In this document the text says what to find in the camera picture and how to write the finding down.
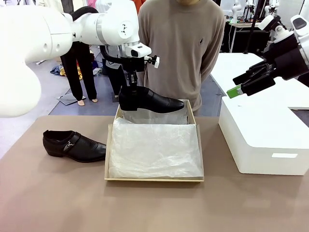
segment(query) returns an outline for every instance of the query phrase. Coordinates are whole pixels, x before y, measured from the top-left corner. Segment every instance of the beige sweater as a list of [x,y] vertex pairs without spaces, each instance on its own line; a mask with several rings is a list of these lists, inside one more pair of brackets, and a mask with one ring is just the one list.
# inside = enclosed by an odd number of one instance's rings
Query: beige sweater
[[154,92],[189,99],[193,111],[202,105],[201,84],[211,73],[221,47],[225,18],[212,0],[190,6],[176,0],[147,0],[139,13],[140,41],[160,57],[155,69],[138,74]]

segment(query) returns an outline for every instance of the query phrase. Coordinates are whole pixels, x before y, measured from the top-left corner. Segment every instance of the shoe strap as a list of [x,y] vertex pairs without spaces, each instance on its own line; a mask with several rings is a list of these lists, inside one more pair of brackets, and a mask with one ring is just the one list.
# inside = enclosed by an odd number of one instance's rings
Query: shoe strap
[[67,142],[67,144],[64,147],[63,151],[64,152],[68,152],[76,144],[76,142],[79,140],[80,137],[81,137],[81,134],[76,132],[73,135],[73,137]]

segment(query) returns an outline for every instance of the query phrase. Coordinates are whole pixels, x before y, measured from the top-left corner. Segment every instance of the white table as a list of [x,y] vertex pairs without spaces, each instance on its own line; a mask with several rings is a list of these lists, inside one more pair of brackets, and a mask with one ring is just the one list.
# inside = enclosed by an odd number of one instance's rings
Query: white table
[[[255,54],[220,53],[211,76],[225,94],[236,85],[233,78],[245,73],[252,65],[262,59]],[[309,109],[309,88],[295,79],[284,81],[275,78],[276,85],[252,96],[241,95],[233,98],[237,102],[260,102],[280,104],[290,109]]]

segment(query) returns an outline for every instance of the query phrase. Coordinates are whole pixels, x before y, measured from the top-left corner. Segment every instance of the bare foot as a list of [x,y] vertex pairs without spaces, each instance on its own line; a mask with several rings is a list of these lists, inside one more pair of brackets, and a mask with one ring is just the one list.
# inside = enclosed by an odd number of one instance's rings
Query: bare foot
[[80,100],[80,101],[77,101],[77,104],[80,105],[80,106],[84,106],[85,102],[83,100]]

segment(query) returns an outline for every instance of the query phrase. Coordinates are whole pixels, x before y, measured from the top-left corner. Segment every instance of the shoe buckle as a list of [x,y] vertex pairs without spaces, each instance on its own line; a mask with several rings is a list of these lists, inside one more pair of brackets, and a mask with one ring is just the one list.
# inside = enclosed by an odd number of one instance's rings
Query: shoe buckle
[[66,146],[64,147],[63,151],[67,151],[71,146],[74,146],[75,144],[72,144],[71,141],[68,141]]

